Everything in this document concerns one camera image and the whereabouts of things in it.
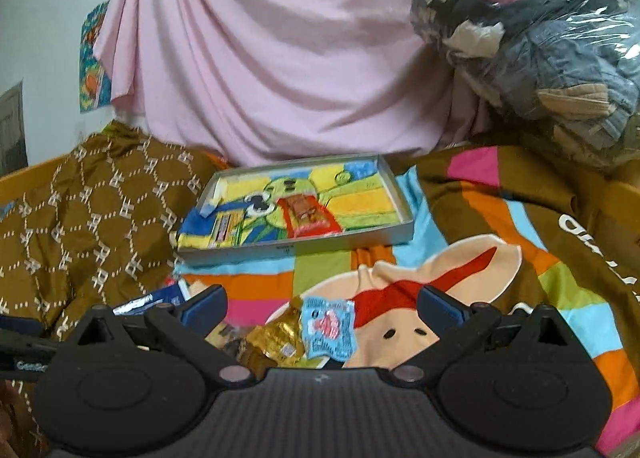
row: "white wall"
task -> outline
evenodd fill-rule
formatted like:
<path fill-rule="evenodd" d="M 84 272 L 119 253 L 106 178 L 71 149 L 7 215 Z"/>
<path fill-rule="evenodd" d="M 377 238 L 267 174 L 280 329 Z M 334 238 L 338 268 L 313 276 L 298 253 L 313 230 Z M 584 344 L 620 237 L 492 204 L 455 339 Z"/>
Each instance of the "white wall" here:
<path fill-rule="evenodd" d="M 0 0 L 0 94 L 21 80 L 30 165 L 71 151 L 99 131 L 111 107 L 80 114 L 82 23 L 105 0 Z"/>

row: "pink bed sheet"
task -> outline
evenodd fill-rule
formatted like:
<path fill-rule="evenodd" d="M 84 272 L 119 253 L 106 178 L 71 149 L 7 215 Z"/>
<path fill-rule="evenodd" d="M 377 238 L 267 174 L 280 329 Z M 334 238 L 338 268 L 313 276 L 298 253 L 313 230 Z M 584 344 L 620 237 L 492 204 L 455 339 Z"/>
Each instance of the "pink bed sheet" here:
<path fill-rule="evenodd" d="M 486 128 L 408 21 L 410 0 L 111 0 L 95 54 L 113 104 L 236 165 L 422 154 Z"/>

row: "window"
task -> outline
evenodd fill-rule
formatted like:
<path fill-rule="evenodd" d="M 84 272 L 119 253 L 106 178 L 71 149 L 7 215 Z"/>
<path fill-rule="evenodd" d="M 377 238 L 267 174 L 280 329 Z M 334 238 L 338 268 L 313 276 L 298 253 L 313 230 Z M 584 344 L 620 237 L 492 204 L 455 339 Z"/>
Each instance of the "window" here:
<path fill-rule="evenodd" d="M 0 177 L 27 165 L 20 83 L 0 96 Z"/>

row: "colorful striped blanket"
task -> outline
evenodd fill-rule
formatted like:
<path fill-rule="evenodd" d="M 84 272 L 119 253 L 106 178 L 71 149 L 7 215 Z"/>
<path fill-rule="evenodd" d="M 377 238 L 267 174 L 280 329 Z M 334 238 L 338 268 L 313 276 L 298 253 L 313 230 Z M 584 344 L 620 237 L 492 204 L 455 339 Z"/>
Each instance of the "colorful striped blanket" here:
<path fill-rule="evenodd" d="M 358 351 L 346 366 L 392 367 L 437 340 L 408 282 L 430 282 L 465 303 L 491 301 L 504 313 L 550 303 L 612 391 L 598 448 L 610 452 L 638 430 L 640 288 L 575 219 L 579 201 L 568 184 L 510 146 L 431 154 L 398 182 L 415 216 L 406 245 L 178 271 L 224 285 L 235 326 L 265 323 L 296 295 L 353 299 Z"/>

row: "red stripe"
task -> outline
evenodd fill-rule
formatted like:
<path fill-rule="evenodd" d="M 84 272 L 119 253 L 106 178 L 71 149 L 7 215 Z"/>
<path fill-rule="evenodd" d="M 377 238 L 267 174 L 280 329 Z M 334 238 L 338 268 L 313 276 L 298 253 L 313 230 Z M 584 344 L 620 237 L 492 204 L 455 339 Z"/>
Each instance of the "red stripe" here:
<path fill-rule="evenodd" d="M 496 251 L 496 247 L 491 247 L 468 263 L 449 270 L 434 279 L 430 284 L 442 292 L 447 292 L 469 276 L 487 269 Z M 356 311 L 354 327 L 360 328 L 396 308 L 411 308 L 415 310 L 418 292 L 423 286 L 424 283 L 415 281 L 396 281 L 382 289 L 360 292 L 351 299 L 355 303 Z"/>

